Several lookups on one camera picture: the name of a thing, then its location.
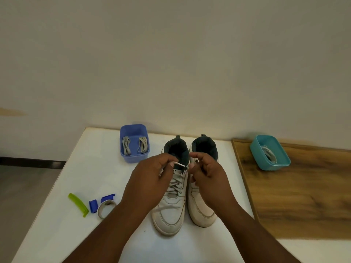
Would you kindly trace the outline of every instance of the left hand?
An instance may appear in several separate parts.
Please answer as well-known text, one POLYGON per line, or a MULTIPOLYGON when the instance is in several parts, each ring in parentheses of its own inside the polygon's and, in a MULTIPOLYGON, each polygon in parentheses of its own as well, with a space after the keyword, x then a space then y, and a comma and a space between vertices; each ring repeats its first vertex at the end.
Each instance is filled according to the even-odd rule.
POLYGON ((173 176, 178 159, 168 153, 150 157, 138 163, 124 190, 121 204, 145 216, 161 201, 173 176))

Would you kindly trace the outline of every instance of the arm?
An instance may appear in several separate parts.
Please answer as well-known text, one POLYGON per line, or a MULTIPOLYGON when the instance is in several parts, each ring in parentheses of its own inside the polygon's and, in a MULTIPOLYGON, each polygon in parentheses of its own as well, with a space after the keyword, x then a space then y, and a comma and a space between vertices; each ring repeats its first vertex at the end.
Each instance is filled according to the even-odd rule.
POLYGON ((173 175, 174 163, 167 164, 170 161, 178 159, 164 153, 139 162, 121 202, 63 263, 118 262, 130 236, 166 192, 173 175))
POLYGON ((240 207, 219 163, 206 153, 193 152, 190 156, 200 160, 189 166, 192 182, 196 181, 206 205, 230 231, 246 263, 300 262, 240 207))

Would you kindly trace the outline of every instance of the white sneaker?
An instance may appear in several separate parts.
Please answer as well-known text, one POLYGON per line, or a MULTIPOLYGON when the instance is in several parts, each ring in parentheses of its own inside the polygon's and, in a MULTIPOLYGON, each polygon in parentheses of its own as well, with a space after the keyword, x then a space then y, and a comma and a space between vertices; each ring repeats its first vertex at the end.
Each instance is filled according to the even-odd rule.
POLYGON ((168 141, 162 153, 175 156, 179 163, 185 165, 174 165, 173 178, 160 203, 151 211, 152 221, 161 234, 166 236, 175 235, 184 221, 185 194, 188 181, 189 150, 186 142, 179 136, 168 141))
MULTIPOLYGON (((190 146, 190 152, 205 152, 212 156, 217 162, 218 152, 216 143, 206 135, 196 138, 190 146)), ((190 162, 199 162, 196 158, 190 158, 190 162)), ((217 218, 215 212, 210 209, 202 199, 199 187, 195 183, 189 183, 188 188, 188 210, 192 221, 200 227, 211 226, 217 218)))

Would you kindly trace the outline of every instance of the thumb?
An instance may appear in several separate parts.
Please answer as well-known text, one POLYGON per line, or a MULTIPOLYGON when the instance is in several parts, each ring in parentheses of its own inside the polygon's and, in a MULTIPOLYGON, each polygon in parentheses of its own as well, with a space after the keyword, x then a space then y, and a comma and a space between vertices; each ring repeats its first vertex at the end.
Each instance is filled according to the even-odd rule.
POLYGON ((193 168, 189 170, 189 173, 193 175, 194 179, 198 184, 201 184, 204 179, 206 179, 206 175, 201 170, 202 163, 196 163, 193 168))
POLYGON ((167 189, 173 177, 174 162, 167 163, 160 177, 161 184, 167 189))

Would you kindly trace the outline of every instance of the gray floor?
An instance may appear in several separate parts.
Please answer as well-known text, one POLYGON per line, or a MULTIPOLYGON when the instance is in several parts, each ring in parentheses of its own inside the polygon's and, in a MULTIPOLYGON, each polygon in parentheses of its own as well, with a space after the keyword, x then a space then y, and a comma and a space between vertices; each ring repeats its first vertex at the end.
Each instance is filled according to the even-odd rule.
POLYGON ((12 261, 60 172, 0 166, 1 263, 12 261))

